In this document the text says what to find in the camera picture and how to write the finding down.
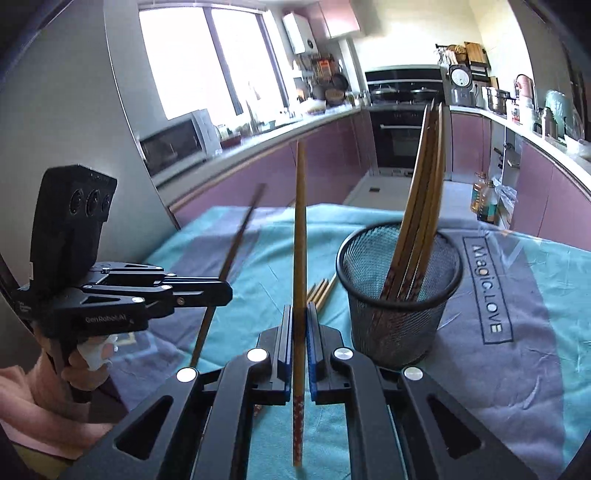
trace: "camera lens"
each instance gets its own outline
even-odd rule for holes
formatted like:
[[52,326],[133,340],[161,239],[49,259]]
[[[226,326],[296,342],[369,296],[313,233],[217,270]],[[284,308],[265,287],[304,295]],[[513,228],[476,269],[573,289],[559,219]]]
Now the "camera lens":
[[88,216],[94,215],[97,205],[99,204],[99,191],[93,190],[90,195],[88,195],[88,200],[86,201],[86,214]]
[[70,199],[70,213],[75,215],[82,205],[82,190],[76,190]]
[[105,198],[103,198],[103,203],[101,204],[100,208],[103,210],[103,212],[106,212],[107,210],[109,210],[110,206],[111,206],[111,196],[105,195]]

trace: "microwave oven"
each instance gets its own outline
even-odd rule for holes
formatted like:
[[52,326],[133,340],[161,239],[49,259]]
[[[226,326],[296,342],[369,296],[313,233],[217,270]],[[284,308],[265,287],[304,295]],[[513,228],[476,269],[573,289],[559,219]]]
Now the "microwave oven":
[[166,128],[140,140],[139,149],[155,184],[222,151],[217,128],[207,110],[196,110],[171,120]]

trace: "pink cabinet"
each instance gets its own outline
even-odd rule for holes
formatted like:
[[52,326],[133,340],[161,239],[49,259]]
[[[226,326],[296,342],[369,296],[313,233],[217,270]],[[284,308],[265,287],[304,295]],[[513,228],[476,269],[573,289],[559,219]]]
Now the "pink cabinet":
[[523,142],[517,179],[517,201],[511,219],[515,232],[541,236],[540,227],[553,176],[553,163],[533,145]]
[[591,201],[561,169],[554,166],[540,237],[591,251]]
[[296,10],[310,22],[316,42],[359,31],[359,23],[349,0],[320,0]]
[[362,110],[353,116],[353,128],[359,152],[359,162],[363,173],[377,164],[374,131],[371,125],[371,117],[367,110]]
[[296,161],[286,145],[223,179],[174,212],[182,227],[213,206],[247,206],[258,183],[267,189],[260,206],[286,207],[296,198]]
[[473,183],[477,172],[488,171],[490,128],[480,115],[452,113],[453,181]]
[[343,203],[365,174],[350,117],[320,127],[301,140],[306,151],[308,205]]
[[316,42],[328,40],[330,38],[329,26],[326,24],[326,19],[324,18],[324,13],[320,7],[320,2],[296,10],[296,13],[308,19],[312,35],[314,35]]
[[[305,134],[307,203],[343,203],[367,171],[359,158],[351,116]],[[247,206],[256,185],[267,184],[263,207],[286,207],[296,198],[296,141],[236,170],[174,212],[187,225],[213,206]]]
[[349,0],[320,0],[330,38],[359,31],[359,23]]

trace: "window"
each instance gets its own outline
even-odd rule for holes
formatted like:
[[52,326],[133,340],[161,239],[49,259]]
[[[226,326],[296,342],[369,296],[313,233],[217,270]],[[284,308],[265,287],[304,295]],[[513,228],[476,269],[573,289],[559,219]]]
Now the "window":
[[229,123],[256,103],[261,118],[287,106],[262,15],[209,7],[143,10],[139,20],[168,119],[206,108]]

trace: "cabinet handle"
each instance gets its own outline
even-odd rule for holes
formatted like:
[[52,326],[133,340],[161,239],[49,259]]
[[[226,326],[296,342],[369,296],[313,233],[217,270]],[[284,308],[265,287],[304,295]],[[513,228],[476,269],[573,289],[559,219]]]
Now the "cabinet handle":
[[422,127],[417,125],[384,125],[379,126],[382,130],[420,130]]

